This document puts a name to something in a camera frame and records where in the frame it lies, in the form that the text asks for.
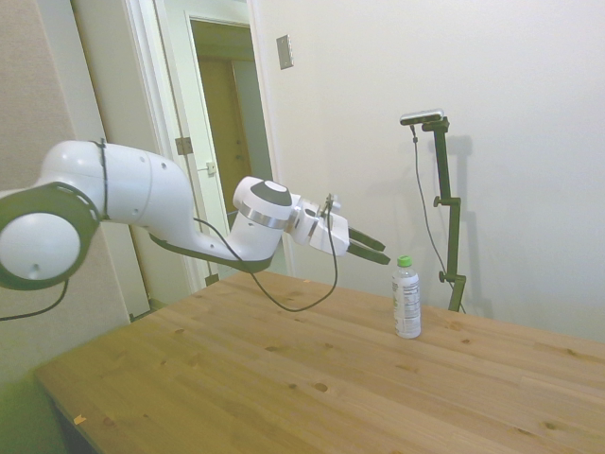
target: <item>door hinge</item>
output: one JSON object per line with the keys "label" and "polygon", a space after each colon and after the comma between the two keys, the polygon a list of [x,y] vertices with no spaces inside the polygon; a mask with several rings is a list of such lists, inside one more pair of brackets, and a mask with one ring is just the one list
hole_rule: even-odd
{"label": "door hinge", "polygon": [[177,152],[180,156],[185,156],[187,154],[193,154],[193,146],[191,145],[191,137],[181,137],[179,139],[175,139],[177,143]]}

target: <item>green metal stand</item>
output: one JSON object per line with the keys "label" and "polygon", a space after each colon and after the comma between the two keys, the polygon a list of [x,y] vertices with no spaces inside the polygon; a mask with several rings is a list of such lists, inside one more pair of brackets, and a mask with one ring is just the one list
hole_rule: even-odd
{"label": "green metal stand", "polygon": [[445,133],[450,122],[445,116],[440,121],[423,124],[423,131],[432,131],[435,136],[435,151],[437,153],[437,172],[439,175],[440,197],[436,197],[433,206],[440,204],[450,207],[449,236],[447,239],[447,269],[440,271],[439,279],[442,282],[454,284],[450,297],[449,310],[460,311],[462,293],[466,285],[466,276],[458,274],[458,241],[460,236],[460,197],[452,197],[450,190],[450,173],[447,165],[447,148],[445,146]]}

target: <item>doorway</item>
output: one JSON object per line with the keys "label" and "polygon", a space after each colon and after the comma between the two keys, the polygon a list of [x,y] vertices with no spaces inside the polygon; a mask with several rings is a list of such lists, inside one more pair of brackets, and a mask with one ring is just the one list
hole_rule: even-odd
{"label": "doorway", "polygon": [[[233,193],[238,183],[249,175],[272,179],[251,31],[248,26],[202,20],[192,20],[191,31],[231,228],[237,214]],[[269,269],[286,274],[281,244]]]}

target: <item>green bottle cap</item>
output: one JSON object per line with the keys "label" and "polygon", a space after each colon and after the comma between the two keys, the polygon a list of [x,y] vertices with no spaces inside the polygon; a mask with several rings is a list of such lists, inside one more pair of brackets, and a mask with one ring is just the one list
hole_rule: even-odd
{"label": "green bottle cap", "polygon": [[397,266],[399,267],[411,267],[412,265],[412,257],[409,255],[401,255],[397,259]]}

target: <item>bottle label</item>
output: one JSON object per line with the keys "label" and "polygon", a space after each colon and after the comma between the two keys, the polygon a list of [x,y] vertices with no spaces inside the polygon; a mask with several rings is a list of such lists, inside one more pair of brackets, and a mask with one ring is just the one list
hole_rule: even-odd
{"label": "bottle label", "polygon": [[420,317],[415,317],[413,319],[408,318],[395,318],[395,331],[399,335],[410,335],[410,334],[420,334],[421,331],[421,323]]}
{"label": "bottle label", "polygon": [[420,316],[420,287],[418,275],[393,281],[395,313],[406,318]]}

